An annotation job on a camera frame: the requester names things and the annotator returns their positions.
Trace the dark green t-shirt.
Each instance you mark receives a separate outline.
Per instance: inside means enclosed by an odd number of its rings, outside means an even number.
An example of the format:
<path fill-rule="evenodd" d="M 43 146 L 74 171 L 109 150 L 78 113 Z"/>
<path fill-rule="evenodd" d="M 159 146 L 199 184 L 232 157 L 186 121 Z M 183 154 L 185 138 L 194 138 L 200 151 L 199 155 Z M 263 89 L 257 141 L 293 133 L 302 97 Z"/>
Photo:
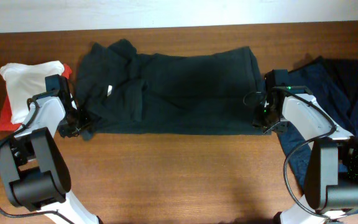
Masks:
<path fill-rule="evenodd" d="M 263 90 L 249 47 L 193 57 L 147 55 L 126 39 L 94 44 L 75 84 L 93 134 L 259 135 L 244 98 Z"/>

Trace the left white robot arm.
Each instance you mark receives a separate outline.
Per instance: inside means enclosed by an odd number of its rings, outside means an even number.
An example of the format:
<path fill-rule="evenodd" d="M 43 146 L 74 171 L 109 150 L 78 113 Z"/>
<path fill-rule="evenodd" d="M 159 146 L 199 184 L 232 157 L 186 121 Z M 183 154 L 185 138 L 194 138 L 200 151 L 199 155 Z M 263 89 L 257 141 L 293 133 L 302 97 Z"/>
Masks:
<path fill-rule="evenodd" d="M 72 138 L 85 132 L 91 121 L 75 106 L 68 79 L 45 77 L 46 91 L 27 100 L 29 114 L 12 134 L 0 140 L 0 177 L 9 202 L 27 213 L 9 218 L 45 215 L 54 223 L 100 224 L 71 189 L 68 167 L 53 139 L 55 133 Z"/>

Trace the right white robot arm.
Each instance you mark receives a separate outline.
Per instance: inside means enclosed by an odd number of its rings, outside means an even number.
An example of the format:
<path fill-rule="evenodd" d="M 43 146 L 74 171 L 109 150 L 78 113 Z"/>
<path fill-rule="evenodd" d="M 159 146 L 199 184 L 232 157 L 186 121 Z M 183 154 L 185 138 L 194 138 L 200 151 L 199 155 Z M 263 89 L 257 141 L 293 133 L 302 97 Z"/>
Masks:
<path fill-rule="evenodd" d="M 286 156 L 284 179 L 291 156 L 303 146 L 311 149 L 303 196 L 291 193 L 294 205 L 278 212 L 273 222 L 339 223 L 357 212 L 358 138 L 337 124 L 306 86 L 291 85 L 287 70 L 266 73 L 264 83 L 253 125 L 265 133 L 279 133 L 291 123 L 304 138 Z"/>

